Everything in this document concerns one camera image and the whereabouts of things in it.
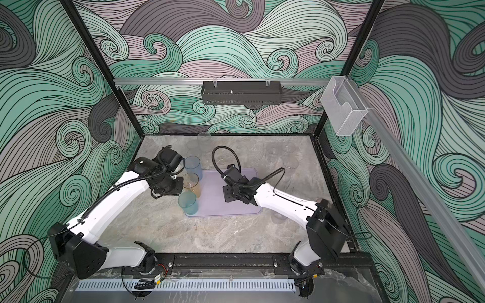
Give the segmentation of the teal frosted tall glass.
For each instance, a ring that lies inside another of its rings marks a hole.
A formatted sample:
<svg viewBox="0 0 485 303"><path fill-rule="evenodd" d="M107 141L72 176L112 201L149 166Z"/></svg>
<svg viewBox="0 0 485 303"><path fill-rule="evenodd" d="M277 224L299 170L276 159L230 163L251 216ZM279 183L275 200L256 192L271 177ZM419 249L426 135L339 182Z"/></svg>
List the teal frosted tall glass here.
<svg viewBox="0 0 485 303"><path fill-rule="evenodd" d="M197 196L192 191L181 193L178 204L186 215L194 215L198 211Z"/></svg>

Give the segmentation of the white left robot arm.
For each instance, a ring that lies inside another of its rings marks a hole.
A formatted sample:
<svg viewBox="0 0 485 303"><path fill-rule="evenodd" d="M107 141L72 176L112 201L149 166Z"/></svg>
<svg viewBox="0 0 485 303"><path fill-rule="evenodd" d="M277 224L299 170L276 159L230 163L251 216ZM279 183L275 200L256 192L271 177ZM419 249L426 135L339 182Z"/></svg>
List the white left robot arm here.
<svg viewBox="0 0 485 303"><path fill-rule="evenodd" d="M157 266L155 251L140 241L128 246L109 246L99 239L111 222L139 195L149 191L154 199L178 196L183 191L180 173L185 159L170 145L153 159L139 157L113 187L83 213L66 224L55 223L48 231L57 261L83 280L101 270L132 268L150 275Z"/></svg>

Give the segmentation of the blue transparent tall glass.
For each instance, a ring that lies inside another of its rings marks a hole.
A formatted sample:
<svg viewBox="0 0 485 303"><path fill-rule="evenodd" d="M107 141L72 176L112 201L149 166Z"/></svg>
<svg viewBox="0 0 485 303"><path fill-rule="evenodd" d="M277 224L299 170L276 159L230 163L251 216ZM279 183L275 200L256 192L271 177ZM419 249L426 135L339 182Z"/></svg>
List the blue transparent tall glass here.
<svg viewBox="0 0 485 303"><path fill-rule="evenodd" d="M197 156L189 156L185 158L185 169L187 173L193 173L196 174L199 178L199 180L202 179L203 177L203 170L202 170L202 164L201 160Z"/></svg>

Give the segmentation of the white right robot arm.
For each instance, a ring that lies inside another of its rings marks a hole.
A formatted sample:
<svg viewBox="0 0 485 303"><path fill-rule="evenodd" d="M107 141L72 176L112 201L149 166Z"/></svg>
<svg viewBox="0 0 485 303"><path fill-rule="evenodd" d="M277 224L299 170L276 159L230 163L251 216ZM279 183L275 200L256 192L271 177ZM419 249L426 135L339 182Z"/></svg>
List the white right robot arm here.
<svg viewBox="0 0 485 303"><path fill-rule="evenodd" d="M292 220L306 230L306 240L296 244L289 257L294 271L303 271L313 263L338 260L349 232L341 213L326 199L308 201L275 189L264 179L247 179L234 165L220 172L227 203L241 201L268 208Z"/></svg>

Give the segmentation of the yellow transparent tall glass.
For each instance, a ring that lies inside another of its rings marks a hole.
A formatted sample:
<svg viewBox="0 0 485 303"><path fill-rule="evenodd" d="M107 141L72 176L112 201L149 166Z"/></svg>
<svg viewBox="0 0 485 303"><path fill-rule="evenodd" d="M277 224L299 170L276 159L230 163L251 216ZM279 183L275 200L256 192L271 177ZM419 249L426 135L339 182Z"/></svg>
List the yellow transparent tall glass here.
<svg viewBox="0 0 485 303"><path fill-rule="evenodd" d="M187 173L183 176L183 188L194 193L197 199L200 198L202 193L200 187L200 179L195 173Z"/></svg>

